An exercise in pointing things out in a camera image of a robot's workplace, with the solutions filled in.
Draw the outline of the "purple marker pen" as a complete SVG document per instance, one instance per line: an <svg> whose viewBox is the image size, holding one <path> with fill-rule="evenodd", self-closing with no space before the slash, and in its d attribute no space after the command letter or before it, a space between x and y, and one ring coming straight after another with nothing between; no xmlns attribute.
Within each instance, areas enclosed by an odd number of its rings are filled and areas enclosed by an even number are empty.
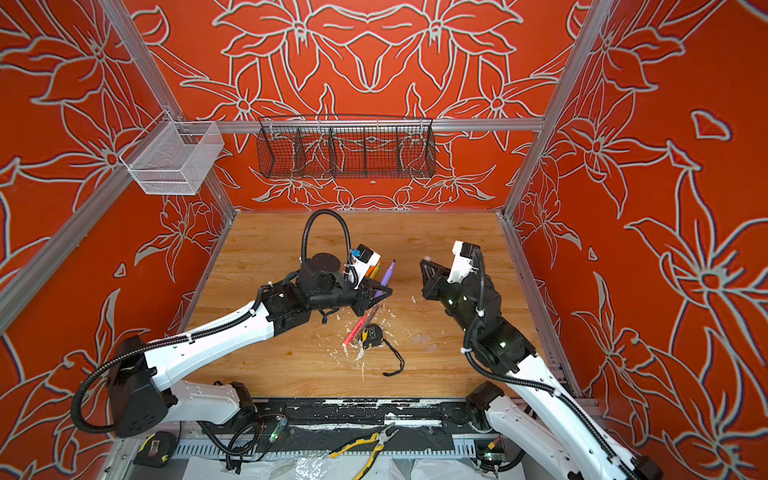
<svg viewBox="0 0 768 480"><path fill-rule="evenodd" d="M374 295L374 298L376 300L385 299L392 294L392 290L389 287L389 282L393 276L395 266L396 266L396 261L393 260L388 266L388 268L386 269Z"/></svg>

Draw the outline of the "pink marker pen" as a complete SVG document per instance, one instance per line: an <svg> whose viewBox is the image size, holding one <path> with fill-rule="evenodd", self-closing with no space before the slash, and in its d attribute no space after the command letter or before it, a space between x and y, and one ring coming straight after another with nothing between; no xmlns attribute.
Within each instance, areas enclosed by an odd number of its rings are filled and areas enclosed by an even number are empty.
<svg viewBox="0 0 768 480"><path fill-rule="evenodd" d="M365 322L368 319L369 314L364 314L354 325L354 327L351 329L351 331L348 333L347 337L343 340L342 345L348 346L356 337L359 331L363 328L365 325Z"/></svg>

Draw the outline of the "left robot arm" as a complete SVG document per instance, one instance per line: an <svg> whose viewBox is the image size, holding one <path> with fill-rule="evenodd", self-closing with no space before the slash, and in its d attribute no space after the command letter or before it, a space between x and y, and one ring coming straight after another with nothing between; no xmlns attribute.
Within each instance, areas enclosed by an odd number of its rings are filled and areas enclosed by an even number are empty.
<svg viewBox="0 0 768 480"><path fill-rule="evenodd" d="M259 288L238 310L186 332L143 341L132 336L114 357L97 367L73 395L70 418L89 434L134 437L167 422L223 425L253 408L246 387L190 383L187 376L252 344L299 327L318 312L323 318L343 308L361 316L392 294L372 279L381 257L346 235L344 260L330 253L309 255L315 220L323 215L345 221L332 210L317 210L302 233L300 266L278 283Z"/></svg>

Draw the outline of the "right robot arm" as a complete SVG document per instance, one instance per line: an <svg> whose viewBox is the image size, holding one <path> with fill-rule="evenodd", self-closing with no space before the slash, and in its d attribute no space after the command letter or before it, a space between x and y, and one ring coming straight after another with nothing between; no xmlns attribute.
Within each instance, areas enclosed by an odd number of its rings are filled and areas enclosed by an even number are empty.
<svg viewBox="0 0 768 480"><path fill-rule="evenodd" d="M462 328L461 353L486 381L467 398L481 419L554 479L660 479L661 467L611 437L501 313L479 246L458 241L445 267L420 262L422 295Z"/></svg>

